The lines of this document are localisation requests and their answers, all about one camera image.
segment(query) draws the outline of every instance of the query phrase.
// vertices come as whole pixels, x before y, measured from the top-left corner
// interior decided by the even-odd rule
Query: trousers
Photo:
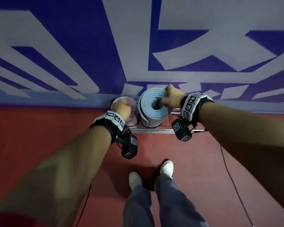
[[[160,205],[161,227],[208,227],[193,203],[183,194],[172,178],[163,172],[155,181]],[[123,211],[123,227],[154,227],[151,193],[136,186],[129,195]]]

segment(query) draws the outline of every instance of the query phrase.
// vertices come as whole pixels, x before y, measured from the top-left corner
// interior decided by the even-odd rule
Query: fist
[[[163,97],[161,103],[172,108],[181,108],[181,100],[186,96],[184,92],[175,88],[172,84],[168,85],[165,90],[168,92],[168,97]]]
[[[117,112],[126,121],[130,116],[131,108],[125,99],[119,99],[113,103],[112,111]]]

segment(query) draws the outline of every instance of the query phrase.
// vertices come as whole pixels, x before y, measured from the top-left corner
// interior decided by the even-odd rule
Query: foot
[[[131,190],[136,186],[142,186],[142,179],[137,172],[133,171],[129,174],[129,186],[131,187]]]
[[[163,163],[163,165],[161,166],[161,171],[164,174],[167,174],[168,176],[172,176],[173,172],[174,172],[174,164],[172,161],[167,160]]]

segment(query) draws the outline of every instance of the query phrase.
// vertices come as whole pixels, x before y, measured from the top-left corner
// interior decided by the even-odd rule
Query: sneaker
[[[133,190],[136,186],[142,186],[142,179],[137,172],[131,172],[129,174],[129,186]]]
[[[161,166],[161,172],[167,174],[168,176],[172,176],[174,172],[174,164],[171,160],[167,160]]]

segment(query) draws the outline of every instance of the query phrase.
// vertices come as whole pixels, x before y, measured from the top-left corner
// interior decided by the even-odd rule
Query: floor
[[[98,110],[0,108],[0,197],[56,148],[88,129]],[[272,115],[284,120],[284,115]],[[170,127],[174,117],[164,126]],[[151,181],[165,159],[174,162],[174,181],[195,204],[209,226],[248,227],[249,221],[225,170],[218,142],[208,133],[193,134],[180,142],[173,134],[137,134],[138,155],[122,158],[110,146],[79,226],[122,226],[122,211],[130,193],[128,174],[137,171]],[[255,227],[284,227],[284,210],[227,152],[225,158],[242,201]],[[156,226],[159,205],[151,192]]]

